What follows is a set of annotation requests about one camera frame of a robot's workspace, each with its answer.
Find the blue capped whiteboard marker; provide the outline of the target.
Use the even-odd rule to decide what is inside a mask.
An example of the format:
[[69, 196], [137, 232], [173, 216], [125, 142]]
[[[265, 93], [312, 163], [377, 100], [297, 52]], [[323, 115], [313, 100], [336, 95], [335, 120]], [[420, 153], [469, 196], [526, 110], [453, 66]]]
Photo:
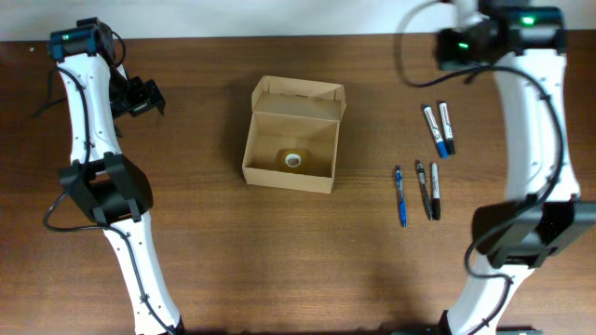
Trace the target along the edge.
[[447, 152], [445, 142], [440, 134], [439, 125], [434, 117], [432, 108], [429, 105], [424, 104], [422, 110], [440, 158], [448, 158], [449, 154]]

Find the black capped whiteboard marker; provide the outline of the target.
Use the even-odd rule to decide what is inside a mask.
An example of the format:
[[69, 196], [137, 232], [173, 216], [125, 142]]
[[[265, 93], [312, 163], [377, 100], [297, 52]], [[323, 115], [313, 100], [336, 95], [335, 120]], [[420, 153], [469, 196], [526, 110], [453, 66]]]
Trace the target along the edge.
[[446, 101], [439, 102], [440, 118], [445, 136], [445, 145], [449, 155], [455, 154], [454, 134]]

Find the blue ballpoint pen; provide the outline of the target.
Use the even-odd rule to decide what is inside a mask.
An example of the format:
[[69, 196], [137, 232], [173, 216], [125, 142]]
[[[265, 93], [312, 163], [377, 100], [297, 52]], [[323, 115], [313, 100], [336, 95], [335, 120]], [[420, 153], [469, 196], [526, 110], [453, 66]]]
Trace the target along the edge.
[[400, 224], [403, 228], [407, 227], [407, 208], [406, 208], [406, 201], [405, 195], [403, 190], [403, 176], [401, 171], [401, 166], [396, 166], [395, 172], [395, 179], [396, 179], [396, 186], [397, 186], [397, 193], [398, 193], [398, 209], [400, 215]]

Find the brown cardboard box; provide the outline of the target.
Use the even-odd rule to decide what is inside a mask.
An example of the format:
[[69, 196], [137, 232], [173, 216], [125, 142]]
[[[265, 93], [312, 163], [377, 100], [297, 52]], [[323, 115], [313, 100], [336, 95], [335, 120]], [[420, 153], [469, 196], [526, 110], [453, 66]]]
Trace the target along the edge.
[[[251, 124], [242, 161], [249, 185], [329, 194], [335, 177], [345, 86], [265, 75], [251, 94]], [[304, 148], [306, 174], [277, 170], [282, 149]]]

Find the yellow adhesive tape roll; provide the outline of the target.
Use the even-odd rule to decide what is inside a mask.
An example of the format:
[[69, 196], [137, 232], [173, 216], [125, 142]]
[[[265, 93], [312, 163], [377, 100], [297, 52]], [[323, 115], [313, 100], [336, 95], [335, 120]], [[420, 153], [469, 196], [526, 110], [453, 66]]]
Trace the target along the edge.
[[277, 170], [293, 174], [306, 174], [312, 154], [304, 148], [282, 149], [277, 155]]

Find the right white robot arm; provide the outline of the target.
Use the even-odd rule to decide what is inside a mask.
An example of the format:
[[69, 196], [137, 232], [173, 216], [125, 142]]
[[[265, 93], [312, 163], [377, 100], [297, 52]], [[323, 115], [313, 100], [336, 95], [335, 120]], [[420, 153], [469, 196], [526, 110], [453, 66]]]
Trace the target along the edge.
[[567, 147], [562, 11], [527, 1], [458, 1], [455, 10], [437, 60], [467, 79], [494, 75], [508, 174], [505, 200], [473, 215], [468, 280], [440, 325], [446, 334], [494, 334], [522, 281], [593, 227], [595, 206], [581, 197]]

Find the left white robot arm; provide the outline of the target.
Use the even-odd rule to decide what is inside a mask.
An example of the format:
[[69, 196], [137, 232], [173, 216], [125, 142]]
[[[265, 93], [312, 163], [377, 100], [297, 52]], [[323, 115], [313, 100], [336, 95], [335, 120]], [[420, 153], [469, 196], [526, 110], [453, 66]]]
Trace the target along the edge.
[[117, 52], [122, 41], [97, 18], [51, 33], [48, 55], [66, 91], [72, 128], [70, 164], [60, 170], [62, 198], [71, 198], [114, 250], [138, 334], [182, 334], [183, 319], [169, 295], [152, 238], [152, 189], [118, 143], [115, 119], [164, 111], [154, 80], [128, 76]]

